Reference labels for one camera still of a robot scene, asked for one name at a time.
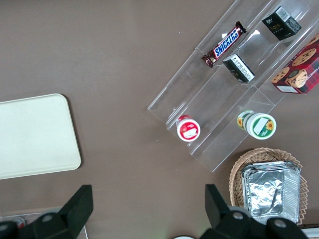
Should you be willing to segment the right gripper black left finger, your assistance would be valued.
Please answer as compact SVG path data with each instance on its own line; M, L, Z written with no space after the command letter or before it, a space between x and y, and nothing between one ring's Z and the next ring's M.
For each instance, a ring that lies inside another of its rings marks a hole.
M19 239L76 239L93 212L91 185L83 185L58 211L18 230Z

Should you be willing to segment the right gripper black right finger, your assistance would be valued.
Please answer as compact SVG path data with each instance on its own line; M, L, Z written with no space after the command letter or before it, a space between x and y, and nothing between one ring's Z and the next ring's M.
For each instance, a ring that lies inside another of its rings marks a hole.
M214 184L205 185L205 210L211 228L202 239L266 239L266 226L244 212L231 210Z

